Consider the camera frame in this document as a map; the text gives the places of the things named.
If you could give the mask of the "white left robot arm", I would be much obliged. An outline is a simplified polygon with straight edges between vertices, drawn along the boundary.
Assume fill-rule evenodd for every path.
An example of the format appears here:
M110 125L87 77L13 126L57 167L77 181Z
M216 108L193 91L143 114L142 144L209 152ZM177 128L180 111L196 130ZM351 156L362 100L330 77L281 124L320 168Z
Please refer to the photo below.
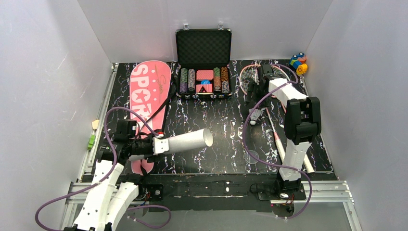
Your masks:
M95 164L92 188L74 220L66 231L114 231L128 209L139 195L139 186L133 182L117 184L125 163L133 154L153 154L153 136L136 139L137 121L119 120L116 131L107 138L108 148L100 150Z

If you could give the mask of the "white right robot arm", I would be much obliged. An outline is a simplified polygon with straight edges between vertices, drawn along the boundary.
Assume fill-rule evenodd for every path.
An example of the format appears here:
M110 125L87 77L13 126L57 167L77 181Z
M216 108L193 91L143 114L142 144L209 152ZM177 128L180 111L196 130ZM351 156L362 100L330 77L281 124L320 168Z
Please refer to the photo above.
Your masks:
M275 64L252 64L240 73L240 86L245 91L245 101L250 104L244 128L256 122L262 112L260 107L271 96L286 105L284 134L287 145L278 175L269 191L276 197L292 199L301 191L301 176L304 174L301 168L306 153L321 133L320 101L298 91L294 87L298 80L278 75L274 67Z

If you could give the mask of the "white shuttlecock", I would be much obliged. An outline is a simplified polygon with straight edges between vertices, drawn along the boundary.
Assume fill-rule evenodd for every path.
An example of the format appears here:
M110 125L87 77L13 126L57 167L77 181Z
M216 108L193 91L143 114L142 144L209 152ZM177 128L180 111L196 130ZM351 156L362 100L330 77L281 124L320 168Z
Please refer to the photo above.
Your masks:
M250 115L250 125L253 126L257 123L259 117L262 115L262 110L254 109L254 111Z

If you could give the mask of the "white shuttlecock tube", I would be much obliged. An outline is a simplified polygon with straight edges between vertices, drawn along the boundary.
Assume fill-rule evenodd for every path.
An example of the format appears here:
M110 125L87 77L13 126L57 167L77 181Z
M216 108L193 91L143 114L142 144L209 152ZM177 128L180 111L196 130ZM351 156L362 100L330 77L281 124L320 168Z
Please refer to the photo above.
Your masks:
M213 145L213 135L208 128L169 137L169 150L165 154L174 154Z

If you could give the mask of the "clear plastic tube lid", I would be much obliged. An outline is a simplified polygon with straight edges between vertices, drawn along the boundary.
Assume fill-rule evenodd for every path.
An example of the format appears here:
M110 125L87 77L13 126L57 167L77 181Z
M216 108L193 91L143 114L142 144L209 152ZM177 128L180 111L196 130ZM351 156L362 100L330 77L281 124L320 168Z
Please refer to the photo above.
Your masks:
M248 164L254 165L258 162L259 155L256 151L250 150L249 152L245 152L244 158Z

